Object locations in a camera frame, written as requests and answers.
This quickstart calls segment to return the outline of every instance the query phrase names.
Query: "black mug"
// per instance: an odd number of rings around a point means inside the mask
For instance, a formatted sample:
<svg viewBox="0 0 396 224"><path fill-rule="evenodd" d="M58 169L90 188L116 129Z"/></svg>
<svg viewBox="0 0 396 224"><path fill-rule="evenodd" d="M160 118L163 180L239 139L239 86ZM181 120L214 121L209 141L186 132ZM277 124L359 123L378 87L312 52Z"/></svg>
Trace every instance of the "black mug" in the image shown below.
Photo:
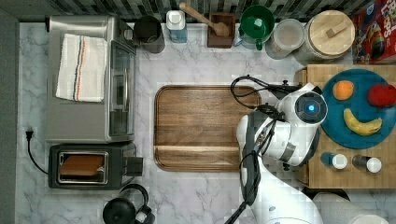
<svg viewBox="0 0 396 224"><path fill-rule="evenodd" d="M165 48L161 22L152 16L143 16L134 24L134 42L151 53L160 53Z"/></svg>

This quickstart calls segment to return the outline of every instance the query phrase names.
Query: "white dish towel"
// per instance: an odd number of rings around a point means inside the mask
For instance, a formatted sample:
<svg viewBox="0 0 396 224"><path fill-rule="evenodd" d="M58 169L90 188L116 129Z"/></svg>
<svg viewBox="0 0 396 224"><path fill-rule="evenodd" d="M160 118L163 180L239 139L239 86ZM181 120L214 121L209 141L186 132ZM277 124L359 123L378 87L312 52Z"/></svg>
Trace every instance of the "white dish towel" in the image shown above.
<svg viewBox="0 0 396 224"><path fill-rule="evenodd" d="M101 102L106 56L107 42L103 38L64 35L56 97Z"/></svg>

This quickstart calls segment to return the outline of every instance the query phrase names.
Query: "red apple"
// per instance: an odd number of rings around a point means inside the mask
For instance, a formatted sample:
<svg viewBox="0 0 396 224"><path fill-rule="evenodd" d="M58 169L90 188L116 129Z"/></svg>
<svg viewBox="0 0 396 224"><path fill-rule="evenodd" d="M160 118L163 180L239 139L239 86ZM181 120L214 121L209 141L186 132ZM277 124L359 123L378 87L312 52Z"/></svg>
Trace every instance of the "red apple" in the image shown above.
<svg viewBox="0 0 396 224"><path fill-rule="evenodd" d="M367 101L374 106L390 106L396 103L396 89L392 85L374 84L369 90Z"/></svg>

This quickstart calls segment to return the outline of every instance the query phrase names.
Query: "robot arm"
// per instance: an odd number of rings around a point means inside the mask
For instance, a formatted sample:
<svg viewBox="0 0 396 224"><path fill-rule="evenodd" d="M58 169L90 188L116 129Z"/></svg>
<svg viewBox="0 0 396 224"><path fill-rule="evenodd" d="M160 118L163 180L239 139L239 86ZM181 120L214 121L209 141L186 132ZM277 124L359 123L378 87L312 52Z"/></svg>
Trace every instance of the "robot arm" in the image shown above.
<svg viewBox="0 0 396 224"><path fill-rule="evenodd" d="M315 204L272 175L263 165L262 156L294 166L309 160L316 149L312 146L318 137L318 126L327 115L326 103L314 92L314 86L308 84L285 96L276 104L276 109L284 113L285 121L277 120L273 130L268 129L273 119L260 110L245 115L238 125L241 188L245 200L242 205L250 206L260 224L322 224ZM271 140L264 151L260 149L263 139ZM227 223L234 220L236 217L232 216Z"/></svg>
<svg viewBox="0 0 396 224"><path fill-rule="evenodd" d="M262 118L260 113L261 112L253 112L250 115L246 115L239 123L237 139L239 147L241 148L241 158L243 158L244 154L248 154L247 148L251 147L251 144L248 143L248 139L251 138L248 135L248 133L251 132L249 130L255 129L248 125L250 123L249 121L251 119L260 120ZM260 133L266 122L267 121L262 123L257 133ZM276 135L264 155L277 154L278 152L273 149L272 144L276 142L276 140L282 139L278 139L278 135ZM244 199L247 200L247 204L253 211L257 223L322 224L318 209L308 197L272 175L263 165L261 155L257 156L257 162L259 167L258 172L260 172L261 178L254 199L253 197L248 198L250 189L254 188L253 183L255 181L254 177L256 176L256 174L252 172L254 170L251 166L252 162L247 161L246 165L242 165L240 169L242 193L244 194Z"/></svg>

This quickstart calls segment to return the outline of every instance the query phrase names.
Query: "kettle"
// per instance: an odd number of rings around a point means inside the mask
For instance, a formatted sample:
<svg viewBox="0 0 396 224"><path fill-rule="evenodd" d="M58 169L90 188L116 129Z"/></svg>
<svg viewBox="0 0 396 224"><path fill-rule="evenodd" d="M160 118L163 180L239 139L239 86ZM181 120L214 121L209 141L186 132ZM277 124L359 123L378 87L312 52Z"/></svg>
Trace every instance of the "kettle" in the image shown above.
<svg viewBox="0 0 396 224"><path fill-rule="evenodd" d="M152 224L155 216L147 206L148 201L149 195L145 188L129 184L105 205L103 220L106 224Z"/></svg>

